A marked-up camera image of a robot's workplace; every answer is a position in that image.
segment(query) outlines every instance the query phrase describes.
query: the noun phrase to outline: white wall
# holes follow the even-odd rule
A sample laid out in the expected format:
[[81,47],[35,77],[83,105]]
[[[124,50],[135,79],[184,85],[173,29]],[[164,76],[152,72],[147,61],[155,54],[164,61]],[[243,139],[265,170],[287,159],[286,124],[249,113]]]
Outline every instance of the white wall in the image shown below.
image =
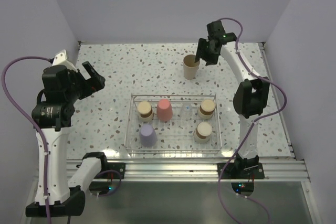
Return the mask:
[[325,223],[336,222],[336,0],[291,0],[266,43],[298,158],[307,163]]
[[[51,58],[62,49],[73,60],[77,42],[56,0],[0,0],[0,71],[21,56]],[[48,66],[31,60],[18,63],[7,75],[8,89],[30,114],[43,88],[41,74]],[[0,89],[0,223],[19,223],[37,168],[33,127]]]
[[[195,42],[220,17],[240,20],[244,41],[266,41],[289,0],[57,0],[89,42]],[[227,30],[237,30],[228,22]]]

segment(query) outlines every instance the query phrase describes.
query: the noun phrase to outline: speckled tabletop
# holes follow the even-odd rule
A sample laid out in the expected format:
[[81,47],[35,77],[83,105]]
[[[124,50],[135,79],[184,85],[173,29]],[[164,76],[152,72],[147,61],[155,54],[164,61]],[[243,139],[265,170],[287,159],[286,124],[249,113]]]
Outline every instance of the speckled tabletop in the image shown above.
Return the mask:
[[[85,153],[96,151],[104,151],[108,158],[131,158],[123,145],[132,93],[216,94],[223,140],[222,151],[217,156],[231,156],[239,143],[239,118],[232,103],[238,82],[222,57],[216,66],[205,67],[201,62],[196,78],[184,79],[183,57],[195,54],[196,49],[197,44],[82,45],[77,67],[84,72],[81,63],[90,61],[106,78],[106,86],[91,97],[76,102],[67,158],[81,159]],[[252,66],[266,76],[258,44],[242,44],[241,50]],[[270,90],[264,113],[276,109]],[[260,121],[258,150],[260,157],[290,156],[279,115]],[[160,158],[160,155],[139,154],[138,158],[144,157]]]

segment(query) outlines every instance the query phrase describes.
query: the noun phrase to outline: red cup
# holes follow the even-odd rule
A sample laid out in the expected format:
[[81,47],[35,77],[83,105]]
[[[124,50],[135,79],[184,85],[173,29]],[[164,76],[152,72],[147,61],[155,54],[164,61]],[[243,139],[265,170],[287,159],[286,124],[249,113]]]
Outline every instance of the red cup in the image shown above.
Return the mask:
[[163,122],[169,121],[173,117],[173,108],[169,100],[161,99],[156,107],[156,115]]

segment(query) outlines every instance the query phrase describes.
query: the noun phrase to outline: wire rack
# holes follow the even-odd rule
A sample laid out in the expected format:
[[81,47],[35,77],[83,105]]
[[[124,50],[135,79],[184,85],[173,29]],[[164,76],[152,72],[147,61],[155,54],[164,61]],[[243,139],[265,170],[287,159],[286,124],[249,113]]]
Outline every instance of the wire rack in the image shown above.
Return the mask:
[[[162,122],[156,117],[156,105],[161,99],[168,99],[173,107],[173,118]],[[221,129],[217,107],[214,115],[209,120],[201,119],[197,110],[205,99],[212,99],[216,104],[215,95],[131,95],[128,125],[124,147],[132,154],[216,154],[222,148]],[[155,113],[151,122],[141,122],[136,113],[136,108],[141,101],[148,101]],[[191,105],[192,114],[188,117],[181,113],[183,105]],[[194,141],[193,134],[197,125],[208,122],[213,127],[211,139],[200,144]],[[143,124],[151,124],[157,134],[157,143],[152,147],[141,145],[139,131]]]

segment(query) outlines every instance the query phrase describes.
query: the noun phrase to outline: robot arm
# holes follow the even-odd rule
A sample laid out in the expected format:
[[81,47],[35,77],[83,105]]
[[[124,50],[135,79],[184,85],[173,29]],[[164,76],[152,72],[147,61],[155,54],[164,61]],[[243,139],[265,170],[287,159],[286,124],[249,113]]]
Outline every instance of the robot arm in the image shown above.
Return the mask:
[[67,181],[66,153],[71,117],[75,111],[74,103],[105,86],[105,78],[89,62],[84,62],[83,66],[91,76],[88,80],[67,60],[63,50],[56,54],[52,66],[43,72],[44,89],[38,95],[32,118],[46,137],[48,153],[44,152],[41,136],[36,133],[39,145],[39,180],[35,202],[26,207],[27,217],[46,216],[43,188],[45,155],[48,155],[47,190],[52,217],[81,215],[85,205],[85,191],[94,177],[107,169],[104,153],[87,153],[80,168]]
[[[203,59],[206,65],[215,65],[219,55],[227,61],[237,81],[238,89],[233,98],[235,111],[240,119],[240,143],[246,136],[253,120],[262,114],[267,105],[269,83],[263,82],[247,72],[246,68],[237,57],[235,41],[237,37],[233,33],[226,33],[221,21],[215,21],[207,25],[208,40],[200,38],[196,52],[196,59]],[[259,75],[250,65],[243,53],[240,53],[245,64],[256,75]],[[257,151],[258,127],[255,126],[249,134],[235,157],[232,173],[241,174],[251,172],[259,164]]]

